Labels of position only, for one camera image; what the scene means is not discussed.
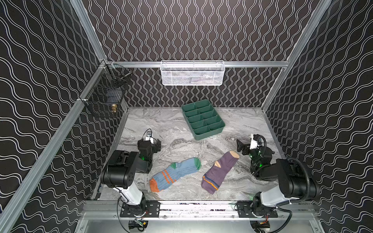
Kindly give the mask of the blue orange striped sock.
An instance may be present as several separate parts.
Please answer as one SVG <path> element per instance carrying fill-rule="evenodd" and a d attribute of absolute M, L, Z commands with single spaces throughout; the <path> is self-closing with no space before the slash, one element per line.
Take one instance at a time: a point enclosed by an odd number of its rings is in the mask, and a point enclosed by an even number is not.
<path fill-rule="evenodd" d="M 201 161 L 197 157 L 189 158 L 182 162 L 171 163 L 166 169 L 157 173 L 150 180 L 150 190 L 160 192 L 168 189 L 180 178 L 196 173 L 201 168 Z"/>

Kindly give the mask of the green compartment tray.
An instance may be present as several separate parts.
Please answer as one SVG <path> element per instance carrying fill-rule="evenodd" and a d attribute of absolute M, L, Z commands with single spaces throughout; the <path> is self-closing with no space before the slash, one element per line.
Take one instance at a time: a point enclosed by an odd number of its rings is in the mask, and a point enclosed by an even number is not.
<path fill-rule="evenodd" d="M 225 122 L 209 100 L 183 105 L 182 113 L 195 140 L 220 134 Z"/>

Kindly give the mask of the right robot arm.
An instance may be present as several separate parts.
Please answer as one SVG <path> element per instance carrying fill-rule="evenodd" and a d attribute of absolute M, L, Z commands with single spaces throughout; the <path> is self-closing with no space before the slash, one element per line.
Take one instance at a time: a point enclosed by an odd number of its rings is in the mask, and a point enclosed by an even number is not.
<path fill-rule="evenodd" d="M 253 198 L 253 209 L 276 208 L 291 203 L 312 201 L 320 196 L 320 187 L 314 181 L 307 166 L 295 158 L 276 159 L 271 163 L 275 152 L 267 146 L 266 139 L 254 135 L 250 143 L 236 140 L 237 150 L 251 158 L 250 173 L 259 181 L 278 185 Z"/>

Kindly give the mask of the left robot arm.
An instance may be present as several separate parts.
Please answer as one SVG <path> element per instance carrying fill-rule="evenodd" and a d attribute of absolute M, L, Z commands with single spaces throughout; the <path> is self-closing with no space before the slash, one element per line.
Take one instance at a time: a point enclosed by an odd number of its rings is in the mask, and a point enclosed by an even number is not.
<path fill-rule="evenodd" d="M 150 173 L 153 155 L 160 151 L 161 141 L 153 137 L 139 140 L 138 151 L 114 151 L 101 172 L 101 183 L 117 191 L 126 205 L 141 206 L 144 197 L 134 182 L 135 174 Z"/>

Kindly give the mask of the purple striped sock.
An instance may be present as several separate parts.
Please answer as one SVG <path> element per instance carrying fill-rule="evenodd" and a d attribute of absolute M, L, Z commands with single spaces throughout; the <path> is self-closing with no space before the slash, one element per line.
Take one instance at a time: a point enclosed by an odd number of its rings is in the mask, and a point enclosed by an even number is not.
<path fill-rule="evenodd" d="M 240 155 L 230 150 L 225 153 L 214 165 L 203 175 L 201 187 L 209 194 L 214 194 L 219 190 L 227 174 L 236 164 Z"/>

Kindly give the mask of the small brass object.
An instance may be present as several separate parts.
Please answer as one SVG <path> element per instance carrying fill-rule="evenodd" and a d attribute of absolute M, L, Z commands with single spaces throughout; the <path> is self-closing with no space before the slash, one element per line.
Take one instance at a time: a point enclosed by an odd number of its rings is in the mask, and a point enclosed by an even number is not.
<path fill-rule="evenodd" d="M 116 113 L 117 112 L 117 108 L 118 108 L 118 106 L 116 104 L 112 104 L 111 105 L 112 113 Z"/>

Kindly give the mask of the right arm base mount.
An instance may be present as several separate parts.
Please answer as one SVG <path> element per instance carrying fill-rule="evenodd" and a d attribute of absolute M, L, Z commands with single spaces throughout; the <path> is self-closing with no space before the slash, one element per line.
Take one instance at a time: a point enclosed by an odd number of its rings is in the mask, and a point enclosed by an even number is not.
<path fill-rule="evenodd" d="M 235 204 L 239 218 L 277 218 L 278 214 L 273 207 L 253 204 L 253 201 L 239 201 Z"/>

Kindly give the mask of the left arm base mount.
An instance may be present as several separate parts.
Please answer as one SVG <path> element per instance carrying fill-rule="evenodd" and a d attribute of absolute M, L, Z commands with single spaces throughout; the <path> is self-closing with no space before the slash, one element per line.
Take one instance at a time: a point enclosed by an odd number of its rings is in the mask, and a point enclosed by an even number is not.
<path fill-rule="evenodd" d="M 159 217 L 161 203 L 158 201 L 146 201 L 139 205 L 122 204 L 119 217 L 121 218 L 142 218 Z"/>

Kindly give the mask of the aluminium front rail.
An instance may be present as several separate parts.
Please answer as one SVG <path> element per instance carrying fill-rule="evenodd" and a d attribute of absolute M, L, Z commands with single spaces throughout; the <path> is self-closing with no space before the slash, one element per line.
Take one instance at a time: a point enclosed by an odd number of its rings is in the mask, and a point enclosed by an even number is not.
<path fill-rule="evenodd" d="M 118 201 L 88 201 L 81 220 L 308 220 L 315 217 L 310 203 L 294 203 L 255 215 L 251 201 L 147 201 L 143 213 Z"/>

